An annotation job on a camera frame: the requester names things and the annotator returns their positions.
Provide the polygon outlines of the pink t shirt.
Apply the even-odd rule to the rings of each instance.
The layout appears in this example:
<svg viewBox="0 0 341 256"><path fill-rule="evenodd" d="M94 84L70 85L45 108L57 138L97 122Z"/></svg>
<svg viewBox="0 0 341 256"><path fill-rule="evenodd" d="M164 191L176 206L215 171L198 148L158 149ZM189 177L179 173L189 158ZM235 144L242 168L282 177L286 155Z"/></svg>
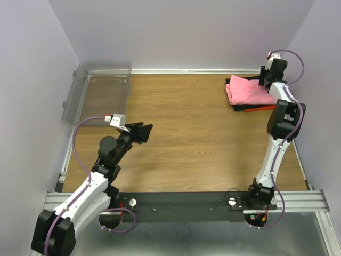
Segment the pink t shirt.
<svg viewBox="0 0 341 256"><path fill-rule="evenodd" d="M225 90L231 105L274 105L274 98L259 85L259 76L238 77L225 80Z"/></svg>

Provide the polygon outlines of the clear plastic bin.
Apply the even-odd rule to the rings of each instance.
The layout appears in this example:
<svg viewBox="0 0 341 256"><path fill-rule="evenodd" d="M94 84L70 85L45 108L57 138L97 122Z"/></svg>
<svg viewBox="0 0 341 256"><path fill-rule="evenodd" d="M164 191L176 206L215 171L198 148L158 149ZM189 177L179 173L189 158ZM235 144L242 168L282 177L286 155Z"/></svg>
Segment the clear plastic bin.
<svg viewBox="0 0 341 256"><path fill-rule="evenodd" d="M62 120L77 126L86 118L126 114L131 93L132 64L129 61L84 61L64 103Z"/></svg>

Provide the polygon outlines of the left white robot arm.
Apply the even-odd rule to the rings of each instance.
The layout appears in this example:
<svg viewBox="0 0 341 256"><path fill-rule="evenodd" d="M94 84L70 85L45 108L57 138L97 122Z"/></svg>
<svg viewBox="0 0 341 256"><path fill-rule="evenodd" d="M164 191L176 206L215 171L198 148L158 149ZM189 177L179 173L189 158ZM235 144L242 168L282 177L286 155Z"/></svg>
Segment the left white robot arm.
<svg viewBox="0 0 341 256"><path fill-rule="evenodd" d="M79 234L104 211L132 213L119 206L119 190L112 186L119 162L133 144L149 139L153 126L142 122L114 126L119 137L99 142L98 158L78 189L53 210L43 210L36 221L31 249L42 255L71 255Z"/></svg>

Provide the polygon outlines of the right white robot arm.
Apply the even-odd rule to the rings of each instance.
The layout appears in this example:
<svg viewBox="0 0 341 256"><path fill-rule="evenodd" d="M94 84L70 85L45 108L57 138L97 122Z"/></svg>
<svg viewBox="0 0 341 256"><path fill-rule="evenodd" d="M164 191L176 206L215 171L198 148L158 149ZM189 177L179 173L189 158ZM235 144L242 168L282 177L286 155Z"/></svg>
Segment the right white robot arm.
<svg viewBox="0 0 341 256"><path fill-rule="evenodd" d="M298 136L306 111L306 105L294 98L288 83L283 80L287 64L279 54L272 54L267 64L261 67L259 85L273 97L275 106L267 124L269 143L262 167L245 195L246 205L251 209L271 204L282 159Z"/></svg>

